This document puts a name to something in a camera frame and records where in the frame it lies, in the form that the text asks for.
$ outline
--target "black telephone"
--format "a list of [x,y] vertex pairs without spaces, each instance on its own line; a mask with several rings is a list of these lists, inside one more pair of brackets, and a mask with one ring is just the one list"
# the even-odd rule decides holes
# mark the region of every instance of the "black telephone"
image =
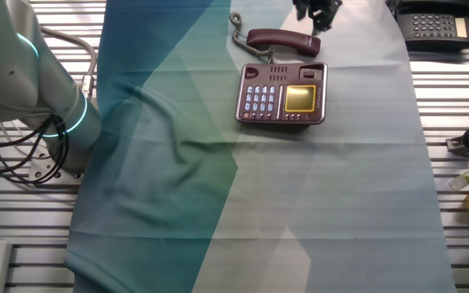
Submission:
[[469,49],[469,0],[400,0],[397,11],[408,50]]

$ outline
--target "coiled phone cord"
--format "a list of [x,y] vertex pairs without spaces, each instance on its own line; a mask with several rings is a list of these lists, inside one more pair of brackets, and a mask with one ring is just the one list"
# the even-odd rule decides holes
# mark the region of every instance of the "coiled phone cord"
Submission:
[[270,47],[268,50],[258,50],[238,39],[238,35],[240,34],[240,29],[242,28],[242,16],[238,12],[231,12],[229,14],[229,21],[234,25],[233,42],[236,44],[236,46],[239,46],[240,48],[258,57],[267,56],[268,62],[274,63],[274,60],[273,60],[274,48],[273,47]]

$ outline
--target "yellow display screen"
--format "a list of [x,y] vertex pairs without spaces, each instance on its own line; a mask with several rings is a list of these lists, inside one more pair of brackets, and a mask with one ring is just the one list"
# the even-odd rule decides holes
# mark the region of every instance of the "yellow display screen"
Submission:
[[289,85],[285,98],[286,112],[313,112],[316,85]]

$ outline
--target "phone keypad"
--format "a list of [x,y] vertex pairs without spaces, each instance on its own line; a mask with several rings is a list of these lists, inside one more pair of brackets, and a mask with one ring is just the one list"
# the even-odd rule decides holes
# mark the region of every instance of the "phone keypad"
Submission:
[[275,86],[249,85],[243,109],[243,118],[256,120],[271,120],[276,118],[274,113]]
[[412,22],[411,35],[414,37],[455,37],[456,35],[455,18],[451,15],[422,14],[413,15],[412,19],[414,22]]

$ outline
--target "maroon telephone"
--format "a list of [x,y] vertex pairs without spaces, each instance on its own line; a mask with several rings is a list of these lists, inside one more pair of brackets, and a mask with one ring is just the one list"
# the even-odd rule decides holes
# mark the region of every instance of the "maroon telephone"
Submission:
[[295,125],[320,124],[325,120],[328,67],[325,63],[276,64],[272,45],[295,48],[300,55],[316,57],[319,38],[282,29],[252,29],[247,42],[238,39],[239,14],[232,13],[233,42],[268,63],[245,64],[240,79],[235,119],[246,123]]
[[238,122],[311,125],[325,120],[325,63],[246,64],[236,104]]

